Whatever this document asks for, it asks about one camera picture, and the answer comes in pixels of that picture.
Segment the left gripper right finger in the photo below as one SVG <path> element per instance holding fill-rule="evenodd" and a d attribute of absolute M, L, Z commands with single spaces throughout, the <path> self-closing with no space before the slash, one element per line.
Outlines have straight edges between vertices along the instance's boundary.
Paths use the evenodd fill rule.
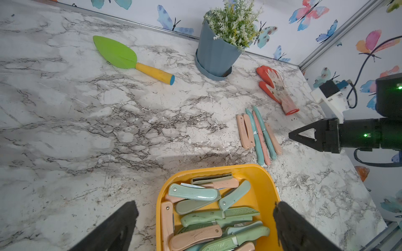
<path fill-rule="evenodd" d="M 285 251 L 340 251 L 286 202 L 275 204 L 273 217 L 278 242 Z"/>

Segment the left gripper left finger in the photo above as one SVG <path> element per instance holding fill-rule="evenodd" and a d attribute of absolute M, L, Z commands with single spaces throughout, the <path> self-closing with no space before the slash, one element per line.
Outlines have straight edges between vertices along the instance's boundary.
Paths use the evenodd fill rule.
<path fill-rule="evenodd" d="M 138 215 L 134 201 L 125 203 L 71 250 L 127 251 L 133 238 Z"/>

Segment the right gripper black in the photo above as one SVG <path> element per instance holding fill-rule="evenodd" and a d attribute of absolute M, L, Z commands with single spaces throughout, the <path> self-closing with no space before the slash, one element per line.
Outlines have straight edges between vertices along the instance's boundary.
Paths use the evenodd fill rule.
<path fill-rule="evenodd" d="M 319 152 L 341 149 L 402 149 L 402 120 L 392 118 L 347 120 L 321 119 L 291 131 L 289 138 Z"/>

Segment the pink folding fruit knife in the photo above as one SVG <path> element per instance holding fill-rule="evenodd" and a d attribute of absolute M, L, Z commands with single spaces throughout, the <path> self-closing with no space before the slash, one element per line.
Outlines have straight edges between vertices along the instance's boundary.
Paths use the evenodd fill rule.
<path fill-rule="evenodd" d="M 242 115 L 236 115 L 236 121 L 239 129 L 241 145 L 245 149 L 250 148 L 250 140 L 246 131 L 245 120 Z"/>

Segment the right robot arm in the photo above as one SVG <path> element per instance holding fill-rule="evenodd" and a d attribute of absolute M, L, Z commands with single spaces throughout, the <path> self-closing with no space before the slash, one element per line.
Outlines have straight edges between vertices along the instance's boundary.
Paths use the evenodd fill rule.
<path fill-rule="evenodd" d="M 340 121 L 326 118 L 296 129 L 289 138 L 319 152 L 340 153 L 343 147 L 402 149 L 402 75 L 378 78 L 376 111 L 379 119 Z"/>

